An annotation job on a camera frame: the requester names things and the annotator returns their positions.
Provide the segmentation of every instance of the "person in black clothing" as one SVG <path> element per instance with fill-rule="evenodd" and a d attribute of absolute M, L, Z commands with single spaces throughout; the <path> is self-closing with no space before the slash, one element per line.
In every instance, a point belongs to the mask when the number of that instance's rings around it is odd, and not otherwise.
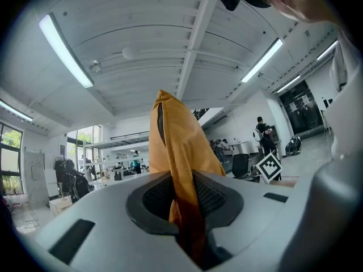
<path fill-rule="evenodd" d="M 267 156 L 270 152 L 272 154 L 276 155 L 276 146 L 272 141 L 272 138 L 270 134 L 272 131 L 269 131 L 266 127 L 266 124 L 264 124 L 262 117 L 257 118 L 258 125 L 256 126 L 256 129 L 261 132 L 263 135 L 263 138 L 261 139 L 260 143 L 263 147 L 263 150 L 265 152 L 265 156 Z"/>

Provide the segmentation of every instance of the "black shirt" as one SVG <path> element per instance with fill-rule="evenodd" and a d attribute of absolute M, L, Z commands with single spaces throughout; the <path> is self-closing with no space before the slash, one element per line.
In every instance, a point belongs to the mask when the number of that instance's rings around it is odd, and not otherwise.
<path fill-rule="evenodd" d="M 270 135 L 267 135 L 267 134 L 265 133 L 265 131 L 267 131 L 266 124 L 258 124 L 258 125 L 256 126 L 256 129 L 257 129 L 258 131 L 260 131 L 260 132 L 261 132 L 261 134 L 263 135 L 263 138 L 271 140 Z"/>

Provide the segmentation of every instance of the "person in teal shirt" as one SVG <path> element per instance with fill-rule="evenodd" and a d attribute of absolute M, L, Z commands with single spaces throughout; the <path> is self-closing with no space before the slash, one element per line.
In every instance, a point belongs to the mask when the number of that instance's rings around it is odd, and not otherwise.
<path fill-rule="evenodd" d="M 138 151 L 135 151 L 135 155 L 133 157 L 138 157 Z M 134 160 L 133 161 L 133 165 L 134 165 L 134 169 L 136 171 L 137 174 L 141 173 L 141 167 L 140 167 L 140 161 L 139 160 Z"/>

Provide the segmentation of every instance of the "fluorescent light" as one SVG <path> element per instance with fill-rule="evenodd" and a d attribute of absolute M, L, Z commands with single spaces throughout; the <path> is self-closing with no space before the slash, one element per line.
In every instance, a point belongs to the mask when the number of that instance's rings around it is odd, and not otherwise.
<path fill-rule="evenodd" d="M 29 117 L 28 115 L 25 115 L 22 112 L 14 109 L 12 106 L 6 104 L 3 100 L 0 100 L 0 106 L 4 107 L 5 109 L 9 110 L 10 112 L 18 115 L 19 117 L 21 117 L 29 122 L 33 121 L 32 117 Z"/>
<path fill-rule="evenodd" d="M 326 56 L 336 45 L 338 44 L 338 41 L 334 41 L 321 55 L 318 56 L 316 59 L 317 61 L 320 61 L 324 56 Z"/>
<path fill-rule="evenodd" d="M 247 83 L 260 69 L 264 66 L 266 62 L 278 51 L 278 49 L 282 46 L 281 39 L 276 39 L 274 43 L 270 46 L 270 48 L 265 52 L 262 58 L 258 61 L 257 64 L 250 70 L 247 75 L 242 79 L 243 83 Z"/>
<path fill-rule="evenodd" d="M 298 75 L 296 78 L 294 78 L 290 83 L 288 83 L 287 85 L 285 85 L 284 87 L 282 87 L 281 89 L 279 89 L 277 92 L 282 92 L 284 89 L 286 89 L 289 85 L 291 85 L 293 82 L 295 82 L 296 80 L 298 80 L 300 78 L 300 75 Z"/>
<path fill-rule="evenodd" d="M 60 60 L 74 75 L 77 81 L 79 81 L 84 88 L 92 87 L 93 81 L 86 74 L 65 39 L 62 39 L 63 34 L 57 25 L 54 15 L 48 14 L 44 16 L 39 22 L 39 27 Z"/>

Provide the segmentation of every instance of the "black rectangular slot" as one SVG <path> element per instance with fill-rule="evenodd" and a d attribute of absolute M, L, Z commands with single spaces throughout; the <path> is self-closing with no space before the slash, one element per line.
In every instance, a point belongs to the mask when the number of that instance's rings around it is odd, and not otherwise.
<path fill-rule="evenodd" d="M 78 220 L 49 250 L 49 253 L 69 265 L 94 225 L 95 223 L 89 220 Z"/>
<path fill-rule="evenodd" d="M 285 195 L 280 195 L 280 194 L 276 194 L 276 193 L 266 193 L 264 195 L 265 198 L 269 198 L 269 199 L 273 199 L 274 201 L 278 201 L 278 202 L 283 202 L 285 203 L 289 197 L 285 196 Z"/>

